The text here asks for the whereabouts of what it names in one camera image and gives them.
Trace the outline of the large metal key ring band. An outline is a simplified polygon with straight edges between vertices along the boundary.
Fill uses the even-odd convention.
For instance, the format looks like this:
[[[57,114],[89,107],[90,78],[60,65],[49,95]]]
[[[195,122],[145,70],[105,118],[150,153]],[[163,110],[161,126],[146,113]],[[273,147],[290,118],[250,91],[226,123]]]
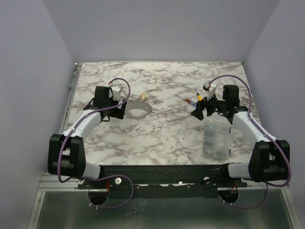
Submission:
[[[152,107],[147,102],[129,102],[126,105],[125,114],[128,119],[141,120],[146,118],[151,111]]]

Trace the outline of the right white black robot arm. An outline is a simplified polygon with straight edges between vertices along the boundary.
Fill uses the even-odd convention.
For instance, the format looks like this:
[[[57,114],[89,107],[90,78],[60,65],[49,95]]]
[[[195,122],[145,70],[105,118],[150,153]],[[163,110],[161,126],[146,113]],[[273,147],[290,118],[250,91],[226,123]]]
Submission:
[[[269,135],[253,118],[249,109],[240,105],[239,88],[236,85],[223,86],[223,98],[217,99],[216,86],[208,86],[208,95],[197,101],[191,115],[199,120],[218,113],[225,117],[246,137],[253,147],[251,158],[247,163],[230,163],[227,170],[219,174],[220,183],[229,187],[237,178],[254,182],[290,181],[290,145],[285,140],[278,140]]]

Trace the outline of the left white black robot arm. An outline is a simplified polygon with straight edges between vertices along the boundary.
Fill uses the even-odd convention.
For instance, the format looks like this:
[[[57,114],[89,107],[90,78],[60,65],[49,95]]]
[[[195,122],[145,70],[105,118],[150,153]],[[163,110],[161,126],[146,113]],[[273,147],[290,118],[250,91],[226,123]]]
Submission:
[[[53,134],[49,141],[48,172],[72,178],[88,178],[94,188],[105,184],[101,167],[86,161],[84,141],[99,124],[111,117],[123,119],[127,100],[119,104],[122,87],[97,86],[94,97],[84,107],[81,117],[62,134]]]

